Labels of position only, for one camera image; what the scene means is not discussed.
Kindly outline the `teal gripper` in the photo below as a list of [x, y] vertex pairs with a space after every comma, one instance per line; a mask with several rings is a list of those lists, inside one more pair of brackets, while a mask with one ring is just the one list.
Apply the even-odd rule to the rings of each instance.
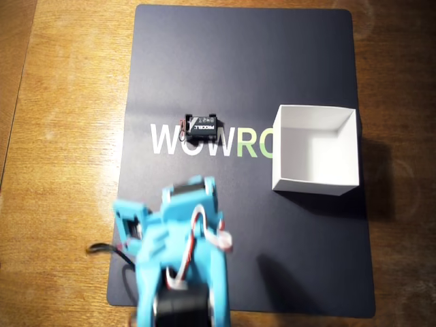
[[207, 239], [222, 237], [224, 218], [214, 177], [194, 176], [163, 188], [159, 210], [146, 218], [146, 238], [165, 238], [173, 232], [172, 239], [190, 234]]

